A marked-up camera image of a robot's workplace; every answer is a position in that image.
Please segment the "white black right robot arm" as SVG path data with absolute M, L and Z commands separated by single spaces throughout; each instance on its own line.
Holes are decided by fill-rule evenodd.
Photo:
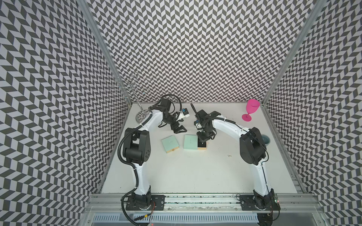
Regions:
M 274 190 L 270 187 L 265 164 L 269 160 L 266 144 L 258 128 L 248 129 L 227 119 L 219 112 L 206 113 L 195 111 L 197 137 L 202 143 L 215 138 L 217 131 L 222 131 L 239 142 L 239 154 L 249 164 L 254 181 L 254 203 L 259 210 L 272 208 Z

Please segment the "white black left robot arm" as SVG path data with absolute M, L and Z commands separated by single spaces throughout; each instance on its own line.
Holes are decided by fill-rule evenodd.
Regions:
M 151 206 L 151 186 L 144 173 L 144 164 L 151 154 L 150 131 L 162 124 L 169 124 L 175 133 L 185 133 L 180 123 L 189 117 L 187 109 L 182 107 L 181 99 L 174 94 L 163 95 L 158 102 L 148 108 L 148 114 L 135 128 L 128 128 L 117 147 L 118 159 L 132 167 L 135 188 L 127 193 L 128 202 L 141 210 Z

